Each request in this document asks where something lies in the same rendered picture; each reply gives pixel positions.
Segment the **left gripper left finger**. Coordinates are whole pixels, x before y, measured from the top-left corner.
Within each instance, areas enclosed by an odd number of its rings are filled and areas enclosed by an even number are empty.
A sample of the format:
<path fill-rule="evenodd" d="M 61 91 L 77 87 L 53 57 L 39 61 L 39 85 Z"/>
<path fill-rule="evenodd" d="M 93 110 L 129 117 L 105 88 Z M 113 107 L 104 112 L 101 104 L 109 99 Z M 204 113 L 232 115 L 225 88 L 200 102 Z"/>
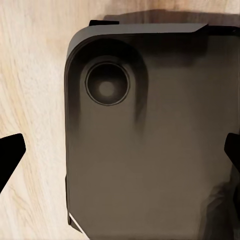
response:
<path fill-rule="evenodd" d="M 26 152 L 21 133 L 0 138 L 0 193 Z"/>

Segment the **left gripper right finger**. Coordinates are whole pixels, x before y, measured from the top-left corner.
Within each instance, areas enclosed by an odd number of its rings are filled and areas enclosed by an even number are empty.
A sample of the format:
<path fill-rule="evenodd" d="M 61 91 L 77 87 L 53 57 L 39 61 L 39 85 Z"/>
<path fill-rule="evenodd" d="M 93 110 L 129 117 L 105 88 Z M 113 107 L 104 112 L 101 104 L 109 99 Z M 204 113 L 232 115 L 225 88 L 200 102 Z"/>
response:
<path fill-rule="evenodd" d="M 228 133 L 224 151 L 240 173 L 240 135 L 235 133 Z"/>

